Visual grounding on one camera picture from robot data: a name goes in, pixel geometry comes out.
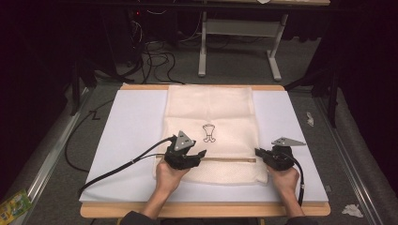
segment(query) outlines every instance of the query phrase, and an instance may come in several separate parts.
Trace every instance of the floor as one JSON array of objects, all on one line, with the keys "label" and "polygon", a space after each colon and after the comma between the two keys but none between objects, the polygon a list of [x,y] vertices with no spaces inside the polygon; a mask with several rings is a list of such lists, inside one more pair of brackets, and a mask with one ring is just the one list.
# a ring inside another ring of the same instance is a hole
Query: floor
[{"label": "floor", "polygon": [[[197,76],[198,43],[198,38],[194,38],[180,42],[178,48],[162,43],[149,45],[152,56],[150,63],[153,67],[148,82],[163,83],[168,80],[167,71],[175,58],[176,64],[170,77],[182,83],[286,85],[305,73],[319,40],[301,43],[294,38],[282,41],[277,53],[278,66],[283,76],[281,82],[272,80],[265,58],[266,46],[272,43],[271,39],[210,39],[205,78]],[[173,53],[174,57],[164,53]],[[144,74],[147,74],[150,68],[147,64],[148,55],[144,58]],[[121,73],[129,68],[120,64],[118,69]],[[131,77],[137,83],[144,79],[141,73]],[[69,159],[78,167],[89,170],[112,104],[98,109],[97,117],[100,120],[83,119],[90,110],[114,98],[121,85],[120,82],[100,77],[98,82],[95,89],[84,90],[82,108],[75,116],[69,115],[73,103],[69,101],[9,190],[8,193],[13,193],[26,188],[35,205],[25,217],[21,217],[14,224],[116,224],[114,218],[92,220],[80,216],[81,204],[76,197],[76,191],[84,184],[86,173],[72,169],[64,157],[65,144],[68,143]],[[310,90],[311,86],[298,87],[289,92],[289,96],[329,197],[331,214],[317,217],[316,220],[320,224],[398,224],[393,210],[398,206],[395,194],[390,190],[387,180],[361,139],[355,121],[344,105],[344,96],[339,92],[337,128],[333,128],[325,116],[327,100],[312,97]],[[307,123],[307,112],[311,112],[314,117],[314,127]],[[73,131],[80,122],[82,123],[78,129]],[[348,204],[357,204],[364,217],[342,214]],[[238,220],[222,222],[250,224],[250,221]],[[284,223],[284,217],[266,218],[266,224]]]}]

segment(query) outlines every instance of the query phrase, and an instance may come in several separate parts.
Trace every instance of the drawn symbol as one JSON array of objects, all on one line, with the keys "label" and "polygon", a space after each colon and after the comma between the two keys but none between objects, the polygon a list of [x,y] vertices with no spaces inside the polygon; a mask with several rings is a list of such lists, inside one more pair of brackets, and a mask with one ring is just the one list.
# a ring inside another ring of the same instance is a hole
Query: drawn symbol
[{"label": "drawn symbol", "polygon": [[206,132],[206,138],[203,139],[203,141],[205,143],[208,143],[208,142],[214,143],[214,142],[216,142],[216,139],[213,138],[213,130],[214,130],[214,128],[215,128],[215,126],[211,125],[211,124],[206,124],[206,125],[203,126],[203,129]]}]

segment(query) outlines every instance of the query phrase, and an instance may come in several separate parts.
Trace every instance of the beige cloth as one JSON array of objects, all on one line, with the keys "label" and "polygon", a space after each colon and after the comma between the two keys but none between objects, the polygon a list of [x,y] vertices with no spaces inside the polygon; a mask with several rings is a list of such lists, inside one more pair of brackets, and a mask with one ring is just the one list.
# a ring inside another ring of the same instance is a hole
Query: beige cloth
[{"label": "beige cloth", "polygon": [[[192,168],[184,180],[209,184],[267,182],[267,167],[254,153],[258,127],[251,88],[171,85],[162,137],[177,135],[180,130],[196,140],[188,155],[207,150],[199,167]],[[165,153],[169,145],[161,145],[159,153]]]}]

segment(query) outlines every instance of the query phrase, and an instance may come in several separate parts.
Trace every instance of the sleeve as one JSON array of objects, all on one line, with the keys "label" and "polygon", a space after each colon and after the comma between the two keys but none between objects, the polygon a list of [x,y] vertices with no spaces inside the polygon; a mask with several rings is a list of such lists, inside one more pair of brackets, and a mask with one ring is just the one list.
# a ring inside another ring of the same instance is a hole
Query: sleeve
[{"label": "sleeve", "polygon": [[145,215],[131,211],[122,218],[120,225],[156,225],[156,221]]},{"label": "sleeve", "polygon": [[308,217],[291,217],[287,220],[286,225],[317,225],[318,222]]}]

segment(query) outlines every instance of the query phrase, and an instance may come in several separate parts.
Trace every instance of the black controller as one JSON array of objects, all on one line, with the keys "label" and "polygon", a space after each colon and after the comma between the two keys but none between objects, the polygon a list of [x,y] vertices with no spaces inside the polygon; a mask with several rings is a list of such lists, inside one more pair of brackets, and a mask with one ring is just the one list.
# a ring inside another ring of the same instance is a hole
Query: black controller
[{"label": "black controller", "polygon": [[285,171],[295,165],[290,146],[274,145],[270,151],[256,148],[255,155],[276,171]]},{"label": "black controller", "polygon": [[179,131],[178,136],[173,136],[170,146],[164,155],[164,160],[174,169],[185,170],[199,166],[201,159],[207,150],[203,150],[198,155],[187,156],[188,151],[196,141],[191,140],[184,132]]}]

